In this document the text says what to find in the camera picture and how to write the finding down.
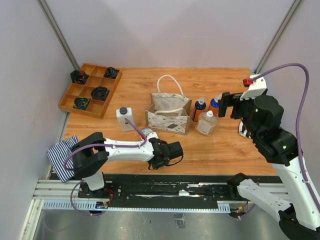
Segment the clear white cap bottle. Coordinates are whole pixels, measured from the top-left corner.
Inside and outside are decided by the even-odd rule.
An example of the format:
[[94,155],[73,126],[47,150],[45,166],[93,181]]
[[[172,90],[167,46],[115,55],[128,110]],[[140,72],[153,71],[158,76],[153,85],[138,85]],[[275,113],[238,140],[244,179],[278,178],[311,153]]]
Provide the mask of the clear white cap bottle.
[[198,117],[198,122],[195,129],[202,135],[210,137],[213,133],[213,129],[218,123],[218,119],[215,117],[212,110],[202,112]]

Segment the white bottle grey cap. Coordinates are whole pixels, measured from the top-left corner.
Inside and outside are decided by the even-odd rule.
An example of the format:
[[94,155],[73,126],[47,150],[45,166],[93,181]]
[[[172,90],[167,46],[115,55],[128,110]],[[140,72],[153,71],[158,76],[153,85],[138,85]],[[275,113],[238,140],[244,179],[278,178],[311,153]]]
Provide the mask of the white bottle grey cap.
[[129,122],[133,125],[135,124],[133,111],[131,107],[120,107],[116,110],[116,118],[118,120],[118,123],[120,125],[120,128],[123,132],[130,132],[134,131],[135,129],[127,122]]

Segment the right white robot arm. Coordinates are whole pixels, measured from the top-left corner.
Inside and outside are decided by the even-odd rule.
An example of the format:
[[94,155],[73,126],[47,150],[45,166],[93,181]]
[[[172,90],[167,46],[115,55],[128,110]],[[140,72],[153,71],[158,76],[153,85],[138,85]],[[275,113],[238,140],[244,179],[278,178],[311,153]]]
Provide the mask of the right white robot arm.
[[276,170],[289,200],[273,195],[243,173],[227,181],[226,193],[232,200],[247,199],[259,206],[277,222],[291,240],[318,240],[320,238],[320,211],[316,201],[319,195],[306,170],[305,160],[299,158],[296,137],[281,128],[284,109],[267,95],[263,77],[246,78],[243,93],[224,92],[219,100],[218,116],[232,108],[231,118],[240,119],[258,152]]

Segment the black white striped cloth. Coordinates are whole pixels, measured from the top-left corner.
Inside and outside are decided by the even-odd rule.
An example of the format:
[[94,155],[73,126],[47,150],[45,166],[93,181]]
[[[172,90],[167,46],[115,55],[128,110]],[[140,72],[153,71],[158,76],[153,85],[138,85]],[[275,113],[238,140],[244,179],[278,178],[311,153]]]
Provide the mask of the black white striped cloth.
[[238,134],[241,135],[242,137],[251,139],[251,134],[246,129],[246,127],[242,121],[240,121],[239,126],[238,126]]

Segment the blue white striped cloth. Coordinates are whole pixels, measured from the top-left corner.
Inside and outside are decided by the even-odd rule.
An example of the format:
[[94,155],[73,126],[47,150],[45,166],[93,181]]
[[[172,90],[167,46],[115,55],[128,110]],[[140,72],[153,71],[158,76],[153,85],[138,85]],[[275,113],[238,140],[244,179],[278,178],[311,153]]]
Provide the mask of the blue white striped cloth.
[[75,176],[73,170],[66,170],[64,168],[64,161],[71,154],[72,147],[78,142],[79,139],[77,136],[73,135],[60,141],[47,152],[48,159],[62,183],[67,182]]

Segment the printed canvas tote bag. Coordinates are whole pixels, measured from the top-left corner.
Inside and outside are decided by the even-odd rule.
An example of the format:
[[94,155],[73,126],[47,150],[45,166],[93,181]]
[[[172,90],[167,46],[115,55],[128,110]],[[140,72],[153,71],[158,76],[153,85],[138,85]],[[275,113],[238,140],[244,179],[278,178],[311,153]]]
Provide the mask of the printed canvas tote bag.
[[[172,79],[180,92],[162,92],[160,82],[164,78]],[[157,80],[157,92],[150,94],[150,102],[151,106],[145,111],[148,128],[173,134],[188,134],[192,99],[184,95],[179,82],[173,76],[166,74]]]

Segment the dark blue cap amber bottle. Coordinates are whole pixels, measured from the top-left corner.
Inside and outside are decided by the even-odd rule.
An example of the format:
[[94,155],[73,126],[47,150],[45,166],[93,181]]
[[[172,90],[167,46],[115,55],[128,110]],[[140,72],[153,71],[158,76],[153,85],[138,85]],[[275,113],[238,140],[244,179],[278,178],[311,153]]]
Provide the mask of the dark blue cap amber bottle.
[[194,104],[193,113],[192,113],[192,120],[194,122],[198,122],[200,114],[206,110],[206,107],[207,105],[204,97],[200,97],[199,99],[196,100]]

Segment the blue cap orange bottle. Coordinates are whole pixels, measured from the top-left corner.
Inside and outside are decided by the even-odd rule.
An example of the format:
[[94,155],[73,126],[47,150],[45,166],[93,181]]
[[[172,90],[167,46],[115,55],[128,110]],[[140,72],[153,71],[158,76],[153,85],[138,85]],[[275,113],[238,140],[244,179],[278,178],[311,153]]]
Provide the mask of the blue cap orange bottle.
[[212,111],[213,115],[215,117],[218,117],[218,113],[219,113],[219,100],[222,98],[222,95],[218,95],[214,98],[211,99],[209,106],[208,106],[208,111]]

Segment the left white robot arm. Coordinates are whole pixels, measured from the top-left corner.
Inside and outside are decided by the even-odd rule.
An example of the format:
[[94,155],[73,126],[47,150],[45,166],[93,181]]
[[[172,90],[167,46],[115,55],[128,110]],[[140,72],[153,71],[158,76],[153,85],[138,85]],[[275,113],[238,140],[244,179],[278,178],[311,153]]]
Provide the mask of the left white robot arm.
[[171,160],[184,157],[180,142],[167,143],[147,129],[142,132],[140,141],[118,141],[104,138],[101,132],[95,132],[71,148],[71,159],[76,178],[80,184],[80,198],[103,198],[115,187],[107,185],[100,168],[109,162],[141,161],[148,164],[148,169],[156,171],[162,167],[171,167],[176,163]]

